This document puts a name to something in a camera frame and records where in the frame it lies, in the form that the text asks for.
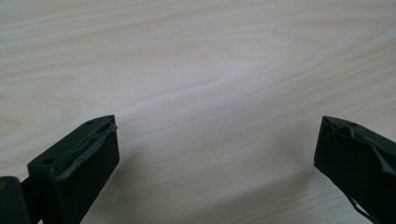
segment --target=light wood grain surface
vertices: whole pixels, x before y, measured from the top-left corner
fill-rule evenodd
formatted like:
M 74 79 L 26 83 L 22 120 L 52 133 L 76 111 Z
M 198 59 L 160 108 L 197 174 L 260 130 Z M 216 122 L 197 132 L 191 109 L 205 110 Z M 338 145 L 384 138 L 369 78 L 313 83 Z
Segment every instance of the light wood grain surface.
M 312 165 L 320 120 L 396 140 L 394 0 L 4 0 L 0 64 L 0 175 L 116 115 L 82 223 L 369 223 Z

